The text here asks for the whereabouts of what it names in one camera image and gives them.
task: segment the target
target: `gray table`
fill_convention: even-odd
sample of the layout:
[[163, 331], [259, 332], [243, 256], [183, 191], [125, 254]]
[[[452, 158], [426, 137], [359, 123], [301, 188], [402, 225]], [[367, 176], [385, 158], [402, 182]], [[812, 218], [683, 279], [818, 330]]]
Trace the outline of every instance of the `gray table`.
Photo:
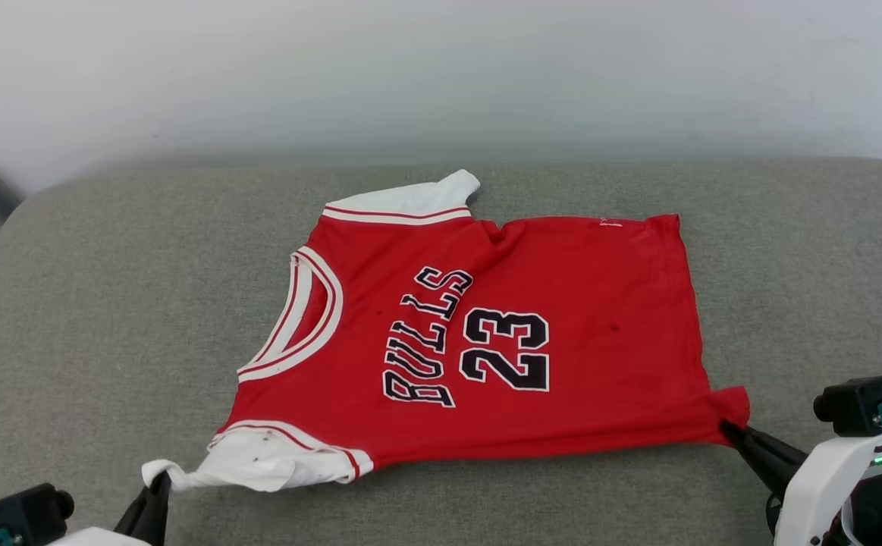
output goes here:
[[[323, 203], [460, 166], [149, 172], [27, 201], [0, 232], [0, 497], [50, 481], [72, 528], [109, 527], [142, 462], [194, 469]], [[822, 387], [882, 374], [882, 162], [468, 169], [476, 218], [679, 213], [705, 368], [745, 384], [765, 431], [811, 449]], [[168, 544], [764, 545], [765, 497], [719, 446], [412, 464], [174, 495]]]

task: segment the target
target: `white wall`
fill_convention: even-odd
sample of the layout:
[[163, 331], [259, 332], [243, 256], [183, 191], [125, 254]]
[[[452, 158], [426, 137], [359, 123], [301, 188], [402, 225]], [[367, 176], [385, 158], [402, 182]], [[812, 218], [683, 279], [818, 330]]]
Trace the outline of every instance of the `white wall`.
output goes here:
[[0, 0], [0, 175], [869, 155], [882, 0]]

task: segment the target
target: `red stripe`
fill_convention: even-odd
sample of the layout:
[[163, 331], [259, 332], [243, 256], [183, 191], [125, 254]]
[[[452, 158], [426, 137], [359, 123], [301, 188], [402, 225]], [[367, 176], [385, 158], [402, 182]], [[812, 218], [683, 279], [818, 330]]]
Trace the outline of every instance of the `red stripe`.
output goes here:
[[400, 218], [434, 218], [434, 217], [436, 217], [436, 215], [445, 215], [445, 214], [452, 213], [455, 211], [467, 211], [468, 207], [467, 206], [455, 207], [453, 209], [447, 209], [447, 211], [440, 211], [438, 213], [431, 213], [429, 215], [405, 215], [405, 214], [401, 214], [401, 213], [377, 213], [377, 212], [371, 212], [371, 211], [350, 211], [347, 209], [330, 207], [329, 205], [326, 205], [326, 209], [330, 210], [330, 211], [336, 211], [337, 213], [344, 213], [344, 214], [351, 214], [351, 215], [395, 215], [395, 217], [400, 217]]
[[277, 364], [279, 362], [282, 362], [282, 360], [288, 359], [289, 356], [295, 355], [295, 353], [299, 353], [300, 350], [305, 349], [306, 347], [308, 347], [310, 345], [310, 343], [315, 341], [315, 339], [317, 337], [319, 337], [320, 333], [322, 333], [324, 331], [324, 329], [326, 329], [326, 325], [329, 325], [329, 322], [331, 321], [331, 319], [333, 319], [333, 307], [336, 306], [336, 291], [333, 290], [333, 283], [330, 281], [329, 277], [326, 276], [326, 273], [324, 273], [323, 270], [320, 269], [319, 266], [316, 265], [316, 263], [313, 262], [312, 259], [309, 258], [309, 256], [306, 256], [306, 255], [298, 255], [298, 256], [300, 259], [306, 259], [306, 260], [308, 260], [309, 263], [312, 263], [312, 265], [315, 266], [315, 271], [318, 272], [319, 275], [321, 275], [323, 277], [323, 279], [326, 279], [326, 286], [328, 287], [327, 291], [329, 292], [329, 298], [330, 298], [329, 313], [327, 313], [325, 318], [323, 319], [322, 325], [320, 325], [319, 328], [312, 331], [312, 333], [310, 333], [310, 335], [309, 335], [308, 340], [306, 340], [306, 342], [303, 343], [302, 345], [299, 345], [298, 348], [296, 348], [295, 350], [291, 350], [291, 352], [289, 352], [289, 353], [284, 353], [284, 355], [280, 355], [277, 359], [273, 360], [273, 362], [264, 363], [261, 366], [253, 367], [253, 369], [244, 369], [244, 370], [242, 370], [241, 373], [239, 373], [239, 375], [246, 374], [251, 371], [256, 371], [258, 369], [264, 369], [265, 367], [273, 366], [273, 364]]
[[[236, 427], [236, 429], [241, 429], [241, 428], [267, 428], [267, 429], [270, 429], [270, 431], [279, 431], [283, 435], [285, 435], [286, 438], [289, 438], [292, 440], [292, 442], [295, 442], [295, 444], [297, 446], [299, 446], [303, 449], [306, 449], [306, 450], [317, 450], [316, 448], [310, 448], [310, 446], [308, 446], [302, 442], [299, 442], [299, 440], [297, 440], [295, 438], [295, 436], [292, 435], [292, 433], [290, 433], [288, 431], [284, 431], [282, 428], [279, 428], [278, 426], [274, 426], [274, 425], [238, 425]], [[345, 453], [347, 455], [347, 459], [350, 460], [350, 465], [353, 466], [353, 473], [354, 473], [355, 477], [357, 477], [357, 478], [360, 477], [360, 466], [359, 466], [359, 464], [356, 463], [356, 459], [354, 459], [353, 453], [350, 453], [349, 450], [346, 450], [346, 449], [343, 449], [340, 447], [336, 447], [336, 446], [331, 446], [328, 444], [326, 445], [326, 447], [328, 447], [330, 449], [340, 450], [341, 452]]]
[[282, 314], [280, 321], [278, 321], [278, 328], [275, 329], [275, 333], [272, 335], [272, 338], [268, 340], [268, 345], [265, 346], [265, 349], [256, 357], [254, 362], [259, 362], [262, 359], [262, 356], [265, 356], [268, 350], [272, 348], [272, 344], [275, 343], [275, 338], [278, 338], [278, 333], [282, 332], [282, 326], [285, 325], [286, 319], [289, 318], [289, 315], [292, 314], [292, 307], [296, 301], [296, 290], [299, 289], [299, 262], [296, 262], [296, 266], [292, 268], [292, 295], [289, 297], [289, 306], [286, 307], [285, 313]]

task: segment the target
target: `robotic arm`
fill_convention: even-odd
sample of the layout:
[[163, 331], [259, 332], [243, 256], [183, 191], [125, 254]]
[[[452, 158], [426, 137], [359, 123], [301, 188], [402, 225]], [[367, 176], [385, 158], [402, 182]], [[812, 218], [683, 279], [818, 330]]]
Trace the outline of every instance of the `robotic arm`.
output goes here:
[[[774, 546], [882, 546], [882, 376], [825, 388], [815, 415], [838, 438], [811, 455], [756, 429], [721, 431], [771, 490]], [[66, 535], [73, 498], [50, 484], [0, 500], [0, 546], [164, 546], [171, 480], [143, 488], [114, 531]]]

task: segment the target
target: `red basketball jersey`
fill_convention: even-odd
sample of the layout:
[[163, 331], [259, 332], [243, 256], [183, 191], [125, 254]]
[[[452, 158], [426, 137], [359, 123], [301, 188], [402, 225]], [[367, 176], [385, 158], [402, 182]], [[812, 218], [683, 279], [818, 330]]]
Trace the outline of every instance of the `red basketball jersey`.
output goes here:
[[746, 424], [749, 400], [708, 384], [679, 218], [499, 228], [471, 217], [478, 186], [460, 171], [329, 204], [206, 463], [146, 475], [271, 491], [412, 460], [726, 445], [718, 422]]

